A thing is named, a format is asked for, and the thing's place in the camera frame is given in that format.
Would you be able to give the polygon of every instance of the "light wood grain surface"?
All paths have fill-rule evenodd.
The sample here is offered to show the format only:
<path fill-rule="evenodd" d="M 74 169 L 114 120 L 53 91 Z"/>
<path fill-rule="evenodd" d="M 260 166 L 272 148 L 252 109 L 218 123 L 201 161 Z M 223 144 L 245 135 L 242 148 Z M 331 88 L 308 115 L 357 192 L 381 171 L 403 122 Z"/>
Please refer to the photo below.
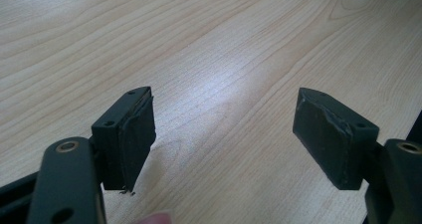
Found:
<path fill-rule="evenodd" d="M 361 223 L 292 134 L 299 87 L 404 138 L 422 108 L 422 0 L 0 0 L 0 185 L 122 93 L 152 86 L 157 140 L 109 223 Z"/>

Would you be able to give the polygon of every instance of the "metal screw hole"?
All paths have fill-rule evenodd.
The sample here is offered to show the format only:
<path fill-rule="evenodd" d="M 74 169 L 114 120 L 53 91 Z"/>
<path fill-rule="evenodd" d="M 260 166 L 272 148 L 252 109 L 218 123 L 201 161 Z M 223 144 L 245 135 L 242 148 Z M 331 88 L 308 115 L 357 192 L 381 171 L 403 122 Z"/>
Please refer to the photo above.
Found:
<path fill-rule="evenodd" d="M 400 142 L 397 144 L 399 148 L 404 151 L 413 153 L 413 154 L 422 154 L 422 148 L 416 146 L 415 144 L 408 143 L 408 142 Z"/>
<path fill-rule="evenodd" d="M 69 152 L 69 151 L 77 149 L 78 146 L 79 146 L 79 143 L 77 141 L 63 142 L 63 143 L 60 143 L 56 147 L 56 152 Z"/>

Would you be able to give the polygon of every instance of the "black plastic arm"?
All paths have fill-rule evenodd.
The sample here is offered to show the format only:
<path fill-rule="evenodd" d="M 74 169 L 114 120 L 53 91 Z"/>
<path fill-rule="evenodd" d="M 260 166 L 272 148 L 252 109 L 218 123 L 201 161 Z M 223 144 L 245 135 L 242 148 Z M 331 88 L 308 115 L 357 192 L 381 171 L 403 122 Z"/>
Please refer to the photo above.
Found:
<path fill-rule="evenodd" d="M 363 179 L 369 183 L 370 224 L 422 223 L 422 145 L 389 139 L 382 146 L 378 131 L 329 95 L 300 88 L 293 132 L 331 183 L 341 190 L 357 190 Z"/>
<path fill-rule="evenodd" d="M 100 184 L 131 191 L 155 141 L 151 88 L 125 93 L 92 130 L 52 144 L 39 172 L 0 188 L 0 223 L 106 223 Z"/>

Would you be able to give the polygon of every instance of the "mounting hole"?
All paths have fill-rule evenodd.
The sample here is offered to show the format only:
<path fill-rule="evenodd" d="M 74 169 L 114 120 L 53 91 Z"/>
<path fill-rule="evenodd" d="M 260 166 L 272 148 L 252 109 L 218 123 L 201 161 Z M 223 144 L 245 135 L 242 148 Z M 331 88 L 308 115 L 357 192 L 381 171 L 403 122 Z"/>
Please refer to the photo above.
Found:
<path fill-rule="evenodd" d="M 114 121 L 107 121 L 104 123 L 105 126 L 112 126 L 114 124 Z"/>
<path fill-rule="evenodd" d="M 52 223 L 64 223 L 71 219 L 74 215 L 74 210 L 72 208 L 65 208 L 56 212 L 52 217 Z"/>
<path fill-rule="evenodd" d="M 60 143 L 56 147 L 56 152 L 73 151 L 77 149 L 78 146 L 79 146 L 79 143 L 77 141 L 66 141 L 66 142 Z"/>
<path fill-rule="evenodd" d="M 422 154 L 422 148 L 412 143 L 400 142 L 397 144 L 397 146 L 400 147 L 402 150 L 405 150 L 413 154 Z"/>

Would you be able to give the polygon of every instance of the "wood grain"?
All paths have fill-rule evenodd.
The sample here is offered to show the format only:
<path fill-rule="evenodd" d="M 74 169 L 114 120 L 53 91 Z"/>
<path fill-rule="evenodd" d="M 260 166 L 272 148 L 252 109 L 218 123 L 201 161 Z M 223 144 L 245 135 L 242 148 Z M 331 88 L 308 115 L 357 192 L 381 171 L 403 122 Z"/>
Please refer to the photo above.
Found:
<path fill-rule="evenodd" d="M 157 140 L 109 223 L 361 223 L 292 134 L 299 87 L 404 138 L 422 108 L 422 0 L 0 0 L 0 185 L 152 86 Z"/>

